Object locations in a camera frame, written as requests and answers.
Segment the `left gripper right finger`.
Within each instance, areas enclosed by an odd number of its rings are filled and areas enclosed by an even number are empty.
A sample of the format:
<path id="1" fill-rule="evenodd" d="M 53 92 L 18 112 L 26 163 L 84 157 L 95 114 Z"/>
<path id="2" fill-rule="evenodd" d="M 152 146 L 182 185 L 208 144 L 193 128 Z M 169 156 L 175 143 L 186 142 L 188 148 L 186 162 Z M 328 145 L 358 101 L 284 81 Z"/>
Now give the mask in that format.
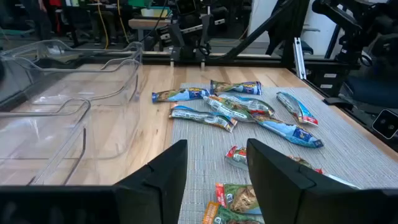
<path id="1" fill-rule="evenodd" d="M 353 224 L 359 193 L 257 139 L 247 141 L 249 175 L 266 224 Z"/>

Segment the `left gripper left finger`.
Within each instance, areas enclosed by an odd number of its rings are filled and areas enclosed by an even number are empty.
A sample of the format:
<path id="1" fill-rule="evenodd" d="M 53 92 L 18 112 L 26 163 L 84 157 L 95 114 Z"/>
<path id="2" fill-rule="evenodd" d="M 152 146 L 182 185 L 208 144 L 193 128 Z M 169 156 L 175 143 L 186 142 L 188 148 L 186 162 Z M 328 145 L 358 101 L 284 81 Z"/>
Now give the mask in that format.
<path id="1" fill-rule="evenodd" d="M 119 224 L 177 224 L 187 162 L 188 142 L 182 139 L 117 182 Z"/>

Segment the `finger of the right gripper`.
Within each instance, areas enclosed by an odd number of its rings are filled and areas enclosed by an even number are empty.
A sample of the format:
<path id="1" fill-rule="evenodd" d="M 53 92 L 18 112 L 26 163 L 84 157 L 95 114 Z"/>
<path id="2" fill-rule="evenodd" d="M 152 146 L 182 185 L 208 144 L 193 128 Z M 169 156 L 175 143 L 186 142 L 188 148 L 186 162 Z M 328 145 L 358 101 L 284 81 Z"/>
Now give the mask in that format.
<path id="1" fill-rule="evenodd" d="M 201 17 L 201 38 L 199 41 L 198 49 L 205 56 L 210 55 L 210 45 L 208 43 L 208 29 L 212 22 L 212 15 L 208 14 Z"/>
<path id="2" fill-rule="evenodd" d="M 173 45 L 172 59 L 174 62 L 179 62 L 181 48 L 184 46 L 184 40 L 177 23 L 169 25 L 169 34 Z"/>

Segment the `purple-ended granola bar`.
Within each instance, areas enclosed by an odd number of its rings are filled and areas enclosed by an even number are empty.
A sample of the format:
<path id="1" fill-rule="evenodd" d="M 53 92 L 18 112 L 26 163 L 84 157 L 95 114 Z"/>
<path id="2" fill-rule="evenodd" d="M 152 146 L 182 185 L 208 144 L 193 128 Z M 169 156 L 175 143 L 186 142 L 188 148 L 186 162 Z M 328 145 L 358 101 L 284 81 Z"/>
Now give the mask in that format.
<path id="1" fill-rule="evenodd" d="M 215 94 L 219 92 L 229 92 L 235 91 L 239 93 L 247 93 L 252 95 L 261 95 L 261 83 L 254 82 L 242 82 L 242 83 L 226 83 L 226 82 L 217 82 L 212 80 L 210 82 L 210 93 Z"/>
<path id="2" fill-rule="evenodd" d="M 320 148 L 324 144 L 321 139 L 296 124 L 288 124 L 272 118 L 268 114 L 253 113 L 253 120 L 273 133 L 282 136 L 291 143 L 309 148 Z"/>
<path id="3" fill-rule="evenodd" d="M 190 87 L 177 90 L 166 90 L 154 93 L 152 92 L 152 102 L 175 102 L 202 99 L 209 96 L 210 92 L 204 88 Z"/>

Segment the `light blue granola bar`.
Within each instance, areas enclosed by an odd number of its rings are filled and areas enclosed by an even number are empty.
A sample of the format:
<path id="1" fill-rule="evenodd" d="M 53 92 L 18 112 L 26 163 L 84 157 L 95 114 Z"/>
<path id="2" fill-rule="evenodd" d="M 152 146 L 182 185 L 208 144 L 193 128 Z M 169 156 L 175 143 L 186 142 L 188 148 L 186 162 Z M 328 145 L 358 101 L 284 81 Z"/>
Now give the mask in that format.
<path id="1" fill-rule="evenodd" d="M 238 121 L 217 112 L 197 111 L 195 109 L 177 105 L 170 109 L 169 118 L 187 119 L 197 123 L 208 124 L 232 132 Z"/>

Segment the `wooden workbench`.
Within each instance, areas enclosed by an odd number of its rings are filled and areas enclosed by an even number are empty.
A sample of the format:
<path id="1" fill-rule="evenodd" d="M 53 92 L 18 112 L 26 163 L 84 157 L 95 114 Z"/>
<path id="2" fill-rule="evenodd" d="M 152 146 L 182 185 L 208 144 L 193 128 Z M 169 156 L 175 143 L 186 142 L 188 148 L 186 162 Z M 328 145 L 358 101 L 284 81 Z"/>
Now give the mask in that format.
<path id="1" fill-rule="evenodd" d="M 128 24 L 130 28 L 137 30 L 138 40 L 141 41 L 144 38 L 145 30 L 152 30 L 157 24 L 158 27 L 163 27 L 170 24 L 171 20 L 161 19 L 160 21 L 154 19 L 130 19 Z"/>

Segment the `grey woven placemat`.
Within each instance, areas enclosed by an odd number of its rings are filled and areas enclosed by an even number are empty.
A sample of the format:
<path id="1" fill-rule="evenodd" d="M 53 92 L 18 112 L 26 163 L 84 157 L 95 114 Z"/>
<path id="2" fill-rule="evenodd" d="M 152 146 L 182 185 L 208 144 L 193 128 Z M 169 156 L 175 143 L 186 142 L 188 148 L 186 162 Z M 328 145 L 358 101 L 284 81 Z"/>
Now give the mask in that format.
<path id="1" fill-rule="evenodd" d="M 208 124 L 175 119 L 172 142 L 188 141 L 188 168 L 178 224 L 201 224 L 205 208 L 216 199 L 217 183 L 248 184 L 249 174 L 225 160 L 233 147 L 256 138 L 286 156 L 301 157 L 315 168 L 361 189 L 398 188 L 398 161 L 348 124 L 307 88 L 265 87 L 259 99 L 275 109 L 277 119 L 294 124 L 294 117 L 277 100 L 286 92 L 301 101 L 316 117 L 318 126 L 306 126 L 324 146 L 311 149 L 292 144 L 256 123 L 238 122 L 232 132 Z"/>

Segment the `clear plastic bin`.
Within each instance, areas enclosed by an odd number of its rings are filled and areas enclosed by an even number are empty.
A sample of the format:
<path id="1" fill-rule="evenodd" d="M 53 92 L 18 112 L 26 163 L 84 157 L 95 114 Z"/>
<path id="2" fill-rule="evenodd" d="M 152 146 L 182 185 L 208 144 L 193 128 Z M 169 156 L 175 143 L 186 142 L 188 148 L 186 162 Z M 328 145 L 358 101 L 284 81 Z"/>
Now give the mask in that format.
<path id="1" fill-rule="evenodd" d="M 61 40 L 43 40 L 0 52 L 0 94 L 101 98 L 140 91 L 142 45 L 123 49 L 72 48 Z"/>
<path id="2" fill-rule="evenodd" d="M 71 98 L 0 111 L 0 186 L 69 184 L 86 154 L 90 109 Z"/>
<path id="3" fill-rule="evenodd" d="M 90 101 L 88 115 L 88 145 L 83 159 L 110 159 L 123 153 L 135 132 L 139 117 L 139 91 L 122 91 L 117 95 L 101 98 L 73 97 L 53 94 L 52 89 L 41 91 L 36 95 L 25 95 L 19 106 L 23 105 L 57 105 L 71 98 L 83 98 Z"/>

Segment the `black box white labels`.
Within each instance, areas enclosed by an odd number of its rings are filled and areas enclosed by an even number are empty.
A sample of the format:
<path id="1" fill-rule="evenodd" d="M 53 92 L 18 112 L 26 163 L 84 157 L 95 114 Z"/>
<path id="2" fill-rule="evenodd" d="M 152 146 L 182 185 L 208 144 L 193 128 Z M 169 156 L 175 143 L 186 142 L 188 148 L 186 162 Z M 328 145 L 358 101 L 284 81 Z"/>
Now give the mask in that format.
<path id="1" fill-rule="evenodd" d="M 339 95 L 348 70 L 346 65 L 334 60 L 305 59 L 307 80 L 330 97 Z"/>

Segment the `dark blue seat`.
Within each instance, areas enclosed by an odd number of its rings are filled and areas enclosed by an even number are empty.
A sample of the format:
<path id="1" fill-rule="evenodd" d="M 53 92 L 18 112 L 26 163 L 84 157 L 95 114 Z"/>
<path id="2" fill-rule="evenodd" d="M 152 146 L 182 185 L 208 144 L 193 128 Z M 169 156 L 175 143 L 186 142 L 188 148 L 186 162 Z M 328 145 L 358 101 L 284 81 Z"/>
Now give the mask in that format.
<path id="1" fill-rule="evenodd" d="M 345 81 L 352 99 L 384 108 L 398 109 L 398 79 L 348 77 Z"/>

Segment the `person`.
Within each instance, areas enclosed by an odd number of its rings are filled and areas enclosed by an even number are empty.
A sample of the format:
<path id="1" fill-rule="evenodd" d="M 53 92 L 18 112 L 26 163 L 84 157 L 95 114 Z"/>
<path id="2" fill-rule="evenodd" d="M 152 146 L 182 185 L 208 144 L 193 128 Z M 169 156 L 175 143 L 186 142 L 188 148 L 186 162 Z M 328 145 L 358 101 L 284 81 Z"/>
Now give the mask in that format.
<path id="1" fill-rule="evenodd" d="M 39 40 L 50 40 L 52 24 L 43 0 L 20 0 L 20 2 L 33 20 Z"/>

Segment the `black neighbouring station robot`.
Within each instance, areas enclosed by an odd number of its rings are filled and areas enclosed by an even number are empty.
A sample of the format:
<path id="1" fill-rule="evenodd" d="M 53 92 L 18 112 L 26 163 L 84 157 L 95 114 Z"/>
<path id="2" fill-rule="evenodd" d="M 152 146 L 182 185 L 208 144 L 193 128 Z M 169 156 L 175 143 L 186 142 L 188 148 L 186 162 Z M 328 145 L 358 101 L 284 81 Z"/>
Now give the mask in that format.
<path id="1" fill-rule="evenodd" d="M 312 11 L 323 14 L 344 30 L 336 60 L 357 64 L 364 47 L 377 38 L 384 47 L 398 41 L 398 0 L 371 3 L 363 0 L 314 0 Z"/>

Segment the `silver aluminium extrusion post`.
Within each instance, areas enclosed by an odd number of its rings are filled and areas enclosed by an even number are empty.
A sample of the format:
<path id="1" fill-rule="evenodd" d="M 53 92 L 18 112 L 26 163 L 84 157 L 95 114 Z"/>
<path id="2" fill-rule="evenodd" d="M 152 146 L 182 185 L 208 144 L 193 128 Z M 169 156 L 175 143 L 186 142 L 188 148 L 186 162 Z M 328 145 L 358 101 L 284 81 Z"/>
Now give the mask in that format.
<path id="1" fill-rule="evenodd" d="M 293 50 L 294 50 L 294 61 L 295 61 L 295 69 L 296 75 L 301 80 L 307 79 L 307 72 L 305 69 L 304 57 L 302 52 L 302 44 L 299 37 L 294 38 L 293 42 Z"/>

